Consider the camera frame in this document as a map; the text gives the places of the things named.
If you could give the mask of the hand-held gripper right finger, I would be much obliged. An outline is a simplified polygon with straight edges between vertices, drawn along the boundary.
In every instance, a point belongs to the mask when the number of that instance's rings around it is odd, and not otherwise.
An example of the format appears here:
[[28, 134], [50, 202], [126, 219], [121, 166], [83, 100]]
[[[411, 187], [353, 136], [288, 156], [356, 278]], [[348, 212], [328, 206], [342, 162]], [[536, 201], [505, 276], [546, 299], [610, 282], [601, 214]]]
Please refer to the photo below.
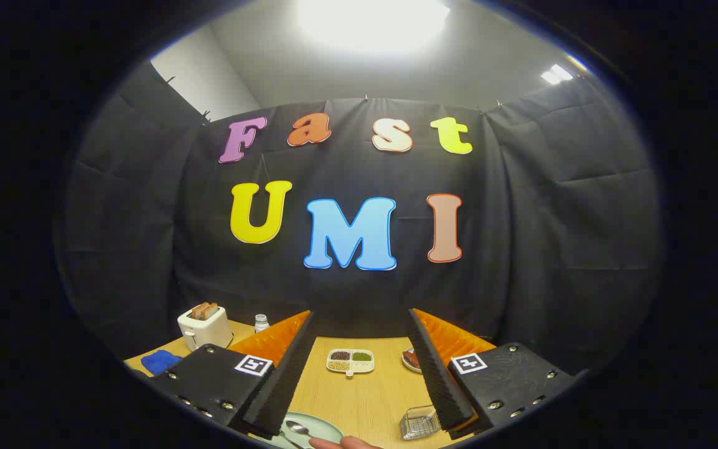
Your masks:
[[408, 310], [408, 338], [443, 431], [492, 435], [527, 420], [582, 384], [519, 342], [494, 345], [444, 319]]

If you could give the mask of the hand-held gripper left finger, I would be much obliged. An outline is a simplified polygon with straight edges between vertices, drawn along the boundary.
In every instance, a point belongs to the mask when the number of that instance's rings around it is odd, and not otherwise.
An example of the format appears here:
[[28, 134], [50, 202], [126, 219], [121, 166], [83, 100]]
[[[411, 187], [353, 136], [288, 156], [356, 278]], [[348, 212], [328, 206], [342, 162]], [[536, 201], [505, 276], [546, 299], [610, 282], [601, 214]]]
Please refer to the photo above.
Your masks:
[[315, 341], [314, 321], [304, 311], [227, 349], [203, 344], [147, 381], [214, 426], [276, 437]]

